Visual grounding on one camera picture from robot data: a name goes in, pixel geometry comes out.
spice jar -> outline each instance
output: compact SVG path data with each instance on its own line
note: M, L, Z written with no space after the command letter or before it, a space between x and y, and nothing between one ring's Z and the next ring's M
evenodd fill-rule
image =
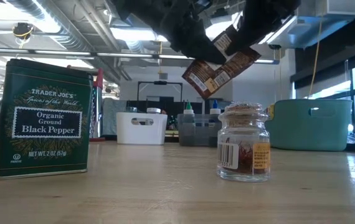
M228 180L263 182L270 178L267 115L255 103L233 103L219 115L217 174Z

teal storage bin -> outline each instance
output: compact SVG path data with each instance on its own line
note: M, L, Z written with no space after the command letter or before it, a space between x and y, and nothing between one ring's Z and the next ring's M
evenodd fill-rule
M282 100L266 121L272 147L343 151L351 120L351 100Z

desk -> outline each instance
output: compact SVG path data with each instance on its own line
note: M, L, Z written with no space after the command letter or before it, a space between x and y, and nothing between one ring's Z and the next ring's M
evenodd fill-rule
M0 224L355 223L355 154L272 151L272 178L215 174L206 147L90 145L84 174L0 181Z

white basket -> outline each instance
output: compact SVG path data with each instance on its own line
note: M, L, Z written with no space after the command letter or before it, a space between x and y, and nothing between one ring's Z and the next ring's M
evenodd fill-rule
M116 114L118 144L163 145L168 116L165 114Z

green tin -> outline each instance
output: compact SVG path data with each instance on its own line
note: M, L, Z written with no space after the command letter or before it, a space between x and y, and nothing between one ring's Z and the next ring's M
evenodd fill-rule
M29 60L7 63L0 179L85 172L93 77Z

